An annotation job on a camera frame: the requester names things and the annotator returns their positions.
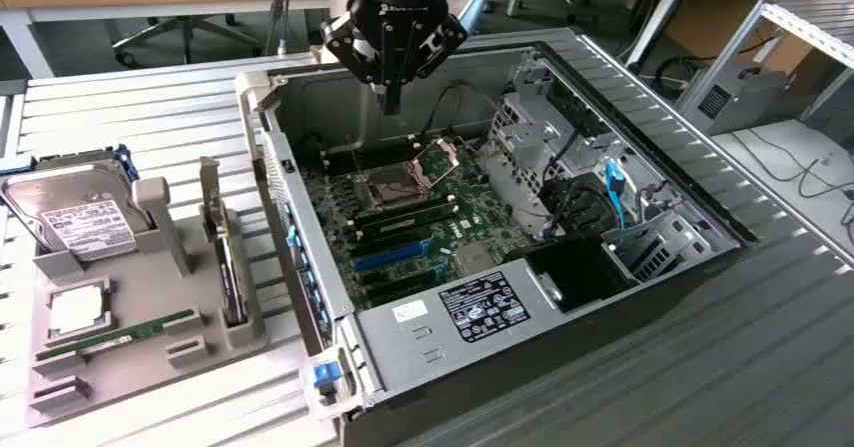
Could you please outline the black office chair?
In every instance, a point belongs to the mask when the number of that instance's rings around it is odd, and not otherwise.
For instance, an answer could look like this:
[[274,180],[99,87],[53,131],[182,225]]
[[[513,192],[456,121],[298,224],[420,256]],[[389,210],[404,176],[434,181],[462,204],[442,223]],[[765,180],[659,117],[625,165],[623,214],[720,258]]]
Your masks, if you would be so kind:
[[241,23],[237,21],[234,14],[224,14],[222,25],[209,21],[209,17],[213,17],[213,14],[182,15],[169,17],[165,20],[161,20],[158,17],[146,17],[146,27],[143,29],[110,42],[110,49],[115,62],[126,68],[139,68],[141,65],[138,64],[133,54],[129,52],[129,49],[141,47],[146,41],[170,32],[176,32],[180,36],[181,59],[184,64],[190,64],[193,60],[192,41],[194,39],[196,31],[206,32],[217,37],[248,46],[253,57],[262,53],[260,40],[236,30],[236,27],[240,27]]

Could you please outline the silver chipset heatsink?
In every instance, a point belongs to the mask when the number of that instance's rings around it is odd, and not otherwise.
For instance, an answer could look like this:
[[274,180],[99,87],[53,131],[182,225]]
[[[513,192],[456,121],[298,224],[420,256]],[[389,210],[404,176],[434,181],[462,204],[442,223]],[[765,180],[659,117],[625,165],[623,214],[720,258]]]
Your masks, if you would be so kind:
[[485,246],[473,242],[458,247],[452,254],[456,272],[461,277],[496,266],[496,261]]

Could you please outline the perforated silver drive cage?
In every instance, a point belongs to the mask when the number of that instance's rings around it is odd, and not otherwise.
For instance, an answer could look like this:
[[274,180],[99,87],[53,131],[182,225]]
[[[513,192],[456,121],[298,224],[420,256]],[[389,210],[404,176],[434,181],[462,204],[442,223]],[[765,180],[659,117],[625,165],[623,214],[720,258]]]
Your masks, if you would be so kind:
[[573,176],[578,171],[570,155],[580,133],[542,95],[512,92],[501,97],[489,139],[514,165],[536,178],[549,178],[560,172]]

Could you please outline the graphics card with black shroud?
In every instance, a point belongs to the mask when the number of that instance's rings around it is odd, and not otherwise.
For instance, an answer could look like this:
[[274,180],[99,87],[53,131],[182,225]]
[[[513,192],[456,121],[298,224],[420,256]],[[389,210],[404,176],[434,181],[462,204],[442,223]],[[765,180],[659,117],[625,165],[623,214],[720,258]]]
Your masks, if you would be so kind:
[[202,228],[213,246],[222,291],[222,317],[232,328],[249,319],[246,301],[245,262],[238,247],[237,229],[232,225],[229,210],[224,204],[218,183],[218,162],[206,156],[198,159],[202,204],[200,208]]

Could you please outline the blue case latch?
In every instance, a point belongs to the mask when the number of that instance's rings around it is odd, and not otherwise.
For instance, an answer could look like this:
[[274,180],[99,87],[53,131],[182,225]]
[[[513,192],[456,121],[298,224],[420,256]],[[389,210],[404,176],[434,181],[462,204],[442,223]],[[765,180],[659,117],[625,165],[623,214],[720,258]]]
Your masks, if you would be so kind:
[[340,366],[336,361],[328,361],[312,366],[313,387],[326,395],[334,391],[334,382],[340,378]]

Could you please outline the green RAM stick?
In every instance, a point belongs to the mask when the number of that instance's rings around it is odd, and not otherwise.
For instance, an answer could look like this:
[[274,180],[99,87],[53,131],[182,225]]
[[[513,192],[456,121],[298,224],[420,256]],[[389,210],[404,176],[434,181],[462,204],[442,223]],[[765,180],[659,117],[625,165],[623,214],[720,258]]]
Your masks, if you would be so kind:
[[43,361],[69,352],[81,352],[83,349],[98,346],[113,340],[135,341],[146,339],[162,333],[164,325],[169,322],[184,320],[193,315],[192,309],[184,309],[165,316],[141,322],[139,324],[114,329],[106,333],[97,334],[86,339],[71,341],[66,345],[61,345],[34,354],[35,361]]

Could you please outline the silver hard disk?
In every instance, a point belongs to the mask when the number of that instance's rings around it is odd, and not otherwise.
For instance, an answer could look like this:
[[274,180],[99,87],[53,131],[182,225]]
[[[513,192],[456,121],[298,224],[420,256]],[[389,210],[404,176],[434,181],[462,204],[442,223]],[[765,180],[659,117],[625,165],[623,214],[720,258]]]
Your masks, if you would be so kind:
[[0,201],[42,252],[90,262],[134,251],[135,235],[151,229],[131,183],[118,160],[95,160],[1,176]]

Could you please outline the blue expansion slot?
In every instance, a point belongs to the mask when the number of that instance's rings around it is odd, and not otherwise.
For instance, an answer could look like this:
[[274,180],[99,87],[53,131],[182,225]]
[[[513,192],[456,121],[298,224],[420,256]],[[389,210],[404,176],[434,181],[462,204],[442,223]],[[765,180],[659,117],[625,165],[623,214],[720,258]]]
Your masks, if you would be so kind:
[[358,257],[353,261],[352,269],[354,272],[366,272],[376,269],[384,269],[397,262],[421,258],[428,255],[429,251],[421,249],[420,247],[389,250],[381,253],[366,255],[364,257]]

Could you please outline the blue disk carrier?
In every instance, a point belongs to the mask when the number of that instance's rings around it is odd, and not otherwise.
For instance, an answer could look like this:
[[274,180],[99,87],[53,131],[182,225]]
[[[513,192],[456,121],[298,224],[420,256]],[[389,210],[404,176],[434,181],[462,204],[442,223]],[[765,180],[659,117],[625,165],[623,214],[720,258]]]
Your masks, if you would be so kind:
[[13,157],[0,158],[0,176],[75,166],[95,161],[113,160],[123,169],[130,180],[138,179],[138,172],[133,165],[130,150],[125,144],[106,146],[101,149],[86,150],[67,154],[54,154],[34,157],[30,154],[19,154]]

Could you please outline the open PC case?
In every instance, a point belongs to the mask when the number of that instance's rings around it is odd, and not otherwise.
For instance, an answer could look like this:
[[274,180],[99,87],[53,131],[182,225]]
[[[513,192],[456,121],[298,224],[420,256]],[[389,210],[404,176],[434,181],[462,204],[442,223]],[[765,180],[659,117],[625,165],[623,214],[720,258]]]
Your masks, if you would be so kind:
[[[404,106],[384,115],[370,88],[337,66],[302,66],[238,75],[246,138],[286,287],[308,358],[300,369],[310,412],[333,422],[345,447],[388,447],[450,424],[488,405],[524,402],[522,391],[588,354],[655,323],[739,258],[753,234],[691,178],[652,133],[667,114],[629,82],[604,85],[604,64],[586,51],[542,42],[464,50],[433,79],[402,88]],[[578,166],[534,177],[489,139],[501,97],[542,95],[580,133]],[[545,333],[421,387],[376,401],[377,376],[300,171],[316,153],[428,145],[461,139],[478,150],[489,183],[514,206],[532,243],[496,265],[524,259],[556,285],[565,321]],[[739,247],[708,262],[640,285],[601,246],[601,235],[673,211],[703,219]],[[300,247],[285,243],[284,215]],[[334,391],[313,387],[312,366],[336,361]]]

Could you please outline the CPU socket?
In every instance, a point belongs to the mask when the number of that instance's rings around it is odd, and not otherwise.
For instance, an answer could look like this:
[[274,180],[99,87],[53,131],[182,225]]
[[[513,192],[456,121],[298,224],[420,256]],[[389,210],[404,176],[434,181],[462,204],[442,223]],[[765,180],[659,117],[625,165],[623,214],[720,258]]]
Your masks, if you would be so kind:
[[362,172],[353,178],[353,190],[365,210],[386,210],[420,200],[425,190],[405,163]]

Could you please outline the aluminium frame rack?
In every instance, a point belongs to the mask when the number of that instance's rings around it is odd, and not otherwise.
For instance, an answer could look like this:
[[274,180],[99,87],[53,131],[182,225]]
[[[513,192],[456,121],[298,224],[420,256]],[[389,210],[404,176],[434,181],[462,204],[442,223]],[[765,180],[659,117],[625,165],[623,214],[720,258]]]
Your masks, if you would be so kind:
[[[785,38],[797,39],[811,51],[820,53],[836,64],[839,75],[825,85],[815,83],[808,90],[799,91],[797,88],[807,80],[821,79],[821,70],[796,68],[784,72],[783,69],[768,66],[771,52],[777,42]],[[854,0],[756,2],[720,54],[708,68],[695,76],[676,102],[676,110],[692,127],[695,126],[685,114],[697,105],[721,69],[733,62],[755,62],[768,70],[784,72],[788,77],[783,94],[771,103],[759,125],[753,127],[789,118],[801,123],[808,122],[836,91],[854,80]]]

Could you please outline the silver disk bay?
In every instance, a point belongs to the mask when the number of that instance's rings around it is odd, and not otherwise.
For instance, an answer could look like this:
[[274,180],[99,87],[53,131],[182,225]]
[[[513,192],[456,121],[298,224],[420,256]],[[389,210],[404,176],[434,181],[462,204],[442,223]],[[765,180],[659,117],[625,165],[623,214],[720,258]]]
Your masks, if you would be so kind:
[[640,285],[676,274],[739,247],[739,242],[700,220],[673,211],[601,235],[601,246],[627,278]]

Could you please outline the green motherboard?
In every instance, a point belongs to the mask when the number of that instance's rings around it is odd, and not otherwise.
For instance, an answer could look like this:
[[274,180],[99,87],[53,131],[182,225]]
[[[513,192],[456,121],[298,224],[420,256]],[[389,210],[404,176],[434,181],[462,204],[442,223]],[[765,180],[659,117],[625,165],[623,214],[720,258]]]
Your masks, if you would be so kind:
[[[480,152],[461,139],[445,138],[456,147],[458,167],[414,202],[456,198],[457,211],[446,220],[405,228],[381,236],[362,236],[353,219],[385,210],[365,210],[353,190],[354,171],[349,152],[318,152],[300,174],[321,231],[341,277],[345,292],[360,310],[377,307],[461,278],[452,254],[465,244],[478,242],[496,261],[532,239],[514,219],[516,208],[493,190]],[[361,150],[362,172],[405,163],[426,145],[388,146]],[[420,247],[429,255],[397,262],[384,269],[354,272],[358,257],[389,250]]]

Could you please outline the grey parts rack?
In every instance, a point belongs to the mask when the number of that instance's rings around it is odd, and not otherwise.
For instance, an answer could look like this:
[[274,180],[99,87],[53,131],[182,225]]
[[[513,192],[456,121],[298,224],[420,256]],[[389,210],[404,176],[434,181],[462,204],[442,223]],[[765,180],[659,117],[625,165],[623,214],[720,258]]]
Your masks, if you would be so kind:
[[[249,319],[229,328],[216,255],[205,237],[200,208],[174,219],[170,190],[162,178],[131,184],[131,200],[151,221],[135,235],[137,249],[82,262],[62,251],[38,255],[26,358],[23,418],[47,425],[122,401],[238,361],[268,343],[237,215],[228,206],[245,262]],[[106,322],[58,337],[47,335],[53,293],[94,285],[102,288]],[[161,334],[135,341],[113,340],[43,361],[34,354],[184,309],[193,315],[164,325]]]

